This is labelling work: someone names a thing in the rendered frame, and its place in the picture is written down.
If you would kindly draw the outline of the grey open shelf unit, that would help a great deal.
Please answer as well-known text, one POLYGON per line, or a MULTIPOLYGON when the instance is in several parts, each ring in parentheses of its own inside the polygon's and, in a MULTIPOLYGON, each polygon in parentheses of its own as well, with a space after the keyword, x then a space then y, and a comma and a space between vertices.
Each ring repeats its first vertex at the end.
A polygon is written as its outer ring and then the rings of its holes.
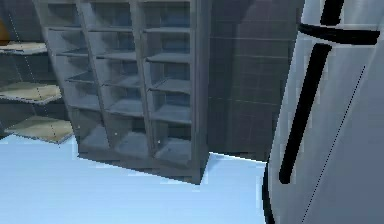
POLYGON ((32 0, 82 159, 200 184, 212 0, 32 0))

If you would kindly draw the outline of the silver fridge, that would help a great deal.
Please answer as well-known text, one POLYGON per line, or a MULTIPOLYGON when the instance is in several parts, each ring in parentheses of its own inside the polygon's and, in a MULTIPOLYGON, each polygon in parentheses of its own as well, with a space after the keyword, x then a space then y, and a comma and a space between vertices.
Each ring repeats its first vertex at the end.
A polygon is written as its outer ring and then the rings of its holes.
POLYGON ((305 0, 265 167, 265 224, 384 224, 384 0, 344 0, 322 25, 325 0, 305 0), (315 44, 329 52, 289 184, 279 181, 315 44))

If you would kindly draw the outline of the tan wooden shelf rack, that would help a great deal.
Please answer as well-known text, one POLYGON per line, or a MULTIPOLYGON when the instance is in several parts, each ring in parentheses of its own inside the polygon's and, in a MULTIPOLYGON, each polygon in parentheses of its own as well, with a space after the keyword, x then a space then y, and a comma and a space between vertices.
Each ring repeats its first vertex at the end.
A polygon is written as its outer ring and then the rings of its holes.
POLYGON ((0 139, 10 135, 53 144, 73 135, 43 43, 0 46, 0 139))

